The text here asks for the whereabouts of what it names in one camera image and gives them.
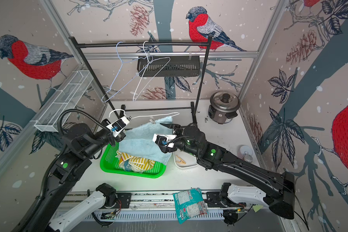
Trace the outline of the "beige clothespin yellow towel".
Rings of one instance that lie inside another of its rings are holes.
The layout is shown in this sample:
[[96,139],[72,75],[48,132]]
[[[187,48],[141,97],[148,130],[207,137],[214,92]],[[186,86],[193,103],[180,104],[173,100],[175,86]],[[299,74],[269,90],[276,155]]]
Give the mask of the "beige clothespin yellow towel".
[[178,155],[176,155],[176,163],[179,163],[179,164],[182,164],[182,165],[186,164],[186,162],[181,157],[179,157]]

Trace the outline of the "white clothespin blue towel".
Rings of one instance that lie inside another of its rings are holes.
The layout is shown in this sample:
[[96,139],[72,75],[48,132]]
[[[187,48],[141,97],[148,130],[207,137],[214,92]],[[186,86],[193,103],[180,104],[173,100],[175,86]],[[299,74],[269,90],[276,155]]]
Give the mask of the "white clothespin blue towel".
[[153,116],[150,116],[150,122],[151,122],[152,124],[156,124],[156,122],[155,122],[155,120],[154,120],[154,117],[153,117]]

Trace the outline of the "light blue towel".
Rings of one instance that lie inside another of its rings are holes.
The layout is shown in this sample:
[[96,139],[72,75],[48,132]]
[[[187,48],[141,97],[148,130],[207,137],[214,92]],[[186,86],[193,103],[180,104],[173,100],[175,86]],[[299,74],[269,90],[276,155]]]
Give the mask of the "light blue towel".
[[173,123],[172,117],[164,117],[156,120],[155,124],[149,122],[131,130],[127,130],[125,132],[126,137],[119,142],[119,151],[134,157],[145,158],[166,165],[170,159],[171,152],[163,153],[153,141],[155,134],[173,134],[172,129],[162,126],[163,123]]

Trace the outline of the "yellow striped towel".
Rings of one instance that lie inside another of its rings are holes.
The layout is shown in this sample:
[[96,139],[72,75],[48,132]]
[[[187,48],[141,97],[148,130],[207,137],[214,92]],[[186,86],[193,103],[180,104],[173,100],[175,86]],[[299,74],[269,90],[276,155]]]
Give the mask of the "yellow striped towel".
[[117,151],[116,158],[119,159],[119,168],[126,172],[143,173],[151,170],[156,163],[154,160],[131,156],[120,151]]

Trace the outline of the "light blue wire hanger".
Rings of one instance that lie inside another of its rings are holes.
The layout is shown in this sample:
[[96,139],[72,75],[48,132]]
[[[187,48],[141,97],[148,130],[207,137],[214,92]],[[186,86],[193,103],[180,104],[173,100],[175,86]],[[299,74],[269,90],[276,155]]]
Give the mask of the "light blue wire hanger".
[[126,63],[132,63],[133,61],[138,61],[138,60],[141,60],[141,59],[142,59],[142,58],[137,58],[137,59],[133,59],[133,60],[131,60],[131,61],[123,61],[123,59],[121,58],[121,56],[120,56],[120,54],[119,54],[119,51],[118,51],[118,47],[119,47],[120,44],[123,44],[123,42],[120,41],[120,42],[118,42],[118,43],[116,44],[116,52],[117,52],[118,59],[119,59],[119,61],[120,61],[120,63],[121,63],[121,66],[120,66],[118,72],[116,73],[116,75],[115,75],[115,77],[114,77],[114,79],[113,79],[111,85],[109,86],[108,91],[107,91],[107,92],[102,96],[102,98],[101,98],[101,102],[103,102],[103,103],[107,103],[109,100],[111,100],[118,92],[120,92],[120,91],[125,87],[125,86],[123,86],[123,87],[122,87],[120,90],[118,90],[114,95],[111,95],[110,97],[108,97],[108,93],[111,92],[112,87],[113,87],[113,85],[114,85],[114,83],[115,83],[117,77],[119,76],[119,74],[120,74],[120,72],[121,72],[121,70],[122,70],[124,64],[126,64]]

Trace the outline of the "white hanger with blue towel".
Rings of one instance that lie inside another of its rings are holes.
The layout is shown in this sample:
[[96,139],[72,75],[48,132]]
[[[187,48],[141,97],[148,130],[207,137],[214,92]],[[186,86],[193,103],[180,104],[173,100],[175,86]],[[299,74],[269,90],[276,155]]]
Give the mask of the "white hanger with blue towel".
[[122,122],[125,123],[126,125],[128,125],[130,123],[130,121],[132,119],[137,119],[137,118],[150,118],[150,117],[158,117],[158,116],[171,116],[171,117],[175,117],[175,116],[178,116],[180,113],[179,112],[172,112],[172,113],[168,113],[168,114],[158,114],[158,115],[146,115],[146,116],[136,116],[136,117],[127,117],[125,115],[126,111],[123,110],[123,109],[116,109],[116,110],[112,110],[108,117],[111,116],[112,113],[116,113],[117,111],[121,111],[123,112],[123,119],[122,119]]

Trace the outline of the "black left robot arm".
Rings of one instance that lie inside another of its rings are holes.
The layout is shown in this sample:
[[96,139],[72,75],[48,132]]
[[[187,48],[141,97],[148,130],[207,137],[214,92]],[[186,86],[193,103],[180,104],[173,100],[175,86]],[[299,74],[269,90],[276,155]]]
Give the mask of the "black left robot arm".
[[[101,130],[93,133],[85,123],[76,123],[64,130],[63,118],[70,113],[86,116]],[[69,232],[97,209],[113,207],[118,201],[116,190],[103,183],[86,200],[60,217],[53,218],[62,200],[92,164],[94,155],[107,145],[115,146],[116,142],[122,141],[125,137],[123,130],[128,123],[129,120],[122,117],[114,123],[107,119],[99,122],[78,109],[63,111],[57,120],[57,128],[64,147],[46,169],[39,195],[14,231]]]

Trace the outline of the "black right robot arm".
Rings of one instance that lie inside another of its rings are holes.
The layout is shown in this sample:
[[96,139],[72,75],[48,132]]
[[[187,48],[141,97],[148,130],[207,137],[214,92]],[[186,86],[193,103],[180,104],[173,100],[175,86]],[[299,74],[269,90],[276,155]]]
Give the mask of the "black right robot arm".
[[173,130],[172,135],[153,136],[153,142],[163,153],[180,150],[196,157],[196,162],[208,170],[227,173],[258,188],[262,201],[276,215],[294,219],[295,184],[289,172],[278,174],[255,166],[206,140],[195,124],[163,124]]

